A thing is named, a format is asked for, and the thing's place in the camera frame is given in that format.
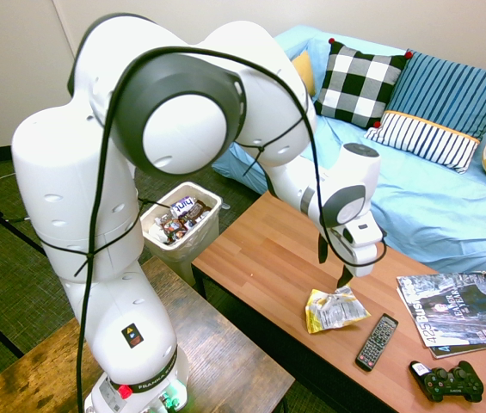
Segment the white striped pillow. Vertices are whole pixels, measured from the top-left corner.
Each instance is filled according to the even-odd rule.
[[[365,138],[382,145],[414,153],[464,174],[479,140],[410,114],[386,111],[379,127],[371,127]]]

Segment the black and white checkered pillow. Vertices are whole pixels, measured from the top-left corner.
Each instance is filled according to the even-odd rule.
[[[331,40],[325,80],[315,102],[317,113],[364,128],[373,126],[406,62],[403,55],[364,54]]]

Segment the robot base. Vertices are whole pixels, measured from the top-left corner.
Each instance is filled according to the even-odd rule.
[[[178,347],[177,360],[168,376],[148,391],[133,393],[122,399],[111,386],[106,373],[95,383],[91,393],[86,397],[86,413],[169,413],[181,410],[188,401],[187,384],[189,378],[189,361],[183,350]],[[170,410],[164,402],[171,403]]]

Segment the crumpled snack bag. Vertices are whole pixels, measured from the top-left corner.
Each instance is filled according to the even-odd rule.
[[[332,294],[312,290],[305,306],[305,323],[310,334],[339,329],[370,316],[348,286],[340,287]]]

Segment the floor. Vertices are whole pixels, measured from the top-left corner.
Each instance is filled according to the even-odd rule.
[[[0,162],[0,212],[15,228],[37,242],[30,222],[25,220],[26,211],[15,176],[11,175],[13,172],[10,161]],[[212,169],[182,179],[136,174],[139,196],[154,200],[184,181],[196,182],[220,195],[229,206],[229,209],[220,210],[220,231],[259,196]],[[145,250],[140,261],[150,256]],[[245,317],[242,316],[244,309],[239,309],[237,302],[221,289],[209,285],[207,291],[210,302],[229,319]],[[0,330],[26,353],[71,318],[71,307],[48,260],[0,225]],[[15,355],[0,342],[0,372],[15,360]],[[299,382],[291,387],[286,397],[291,412],[335,412]]]

